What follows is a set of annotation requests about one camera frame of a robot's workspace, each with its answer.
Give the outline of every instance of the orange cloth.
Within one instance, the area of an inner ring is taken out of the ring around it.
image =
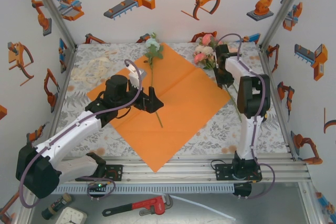
[[[154,84],[156,96],[164,103],[158,110],[161,128],[155,113],[149,114],[133,108],[130,113],[111,121],[135,152],[157,172],[174,154],[202,128],[228,101],[229,95],[205,74],[163,44],[163,59],[154,59]],[[147,76],[143,80],[148,93],[151,69],[146,56],[135,61]],[[123,69],[118,74],[128,77]],[[88,92],[90,100],[105,90],[105,83]],[[123,115],[126,109],[119,111]]]

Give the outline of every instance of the flower stem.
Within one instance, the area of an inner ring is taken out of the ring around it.
[[[151,84],[151,86],[153,86],[153,76],[154,76],[154,74],[153,74],[153,64],[151,64],[150,67],[151,67],[151,71],[152,71],[152,84]],[[161,119],[160,119],[159,114],[157,113],[157,111],[155,112],[155,114],[156,114],[156,116],[157,116],[157,119],[159,120],[159,123],[160,123],[161,128],[163,128]]]
[[[163,128],[161,119],[160,119],[159,114],[157,113],[157,111],[155,112],[155,114],[156,114],[156,116],[157,116],[157,119],[159,120],[159,123],[160,123],[160,125],[161,125],[161,128]]]
[[[232,95],[230,94],[229,90],[227,89],[226,85],[223,85],[223,86],[224,86],[226,92],[229,94],[231,100],[233,101],[233,104],[234,104],[234,106],[235,106],[235,108],[236,108],[236,111],[237,111],[237,114],[238,114],[238,116],[239,116],[239,120],[240,120],[240,122],[242,122],[242,121],[241,121],[241,120],[242,120],[242,117],[241,117],[241,115],[240,115],[240,112],[239,112],[239,110],[238,110],[238,106],[237,106],[235,100],[233,99],[233,97],[232,97]]]

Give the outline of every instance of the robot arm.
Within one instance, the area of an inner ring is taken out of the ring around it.
[[[141,88],[140,78],[143,79],[146,72],[138,70],[138,76],[134,66],[128,65],[128,69],[129,80],[121,75],[112,76],[106,81],[106,90],[62,131],[35,148],[27,144],[20,150],[16,178],[24,179],[23,184],[38,198],[48,196],[58,184],[72,179],[91,175],[104,176],[105,161],[94,153],[71,161],[61,160],[85,137],[99,131],[116,118],[117,109],[130,104],[139,110],[153,113],[163,107],[164,104],[156,97],[153,87],[149,87],[149,95]]]
[[[255,139],[266,111],[270,108],[270,80],[268,75],[261,74],[264,86],[260,79],[252,74],[252,70],[244,63],[242,58],[232,56],[227,45],[216,47],[216,57],[219,68],[214,69],[217,84],[231,85],[234,81],[239,83],[237,106],[242,114],[242,127],[240,141],[232,162],[232,173],[235,178],[245,178],[256,174],[260,168],[255,162]],[[265,98],[262,108],[257,114],[262,103],[262,90],[265,87]]]

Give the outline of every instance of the white clock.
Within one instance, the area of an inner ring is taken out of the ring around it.
[[[71,207],[66,207],[59,216],[56,224],[84,224],[86,218],[86,213]]]

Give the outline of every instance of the mounting plate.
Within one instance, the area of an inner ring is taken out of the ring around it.
[[[113,181],[121,181],[122,165],[106,165],[106,178]]]
[[[244,180],[244,181],[254,181],[259,182],[262,180],[261,170],[259,168],[258,172],[254,173],[251,172],[249,175],[247,175],[244,178],[237,178],[233,174],[232,170],[232,164],[216,164],[216,179],[217,180]]]

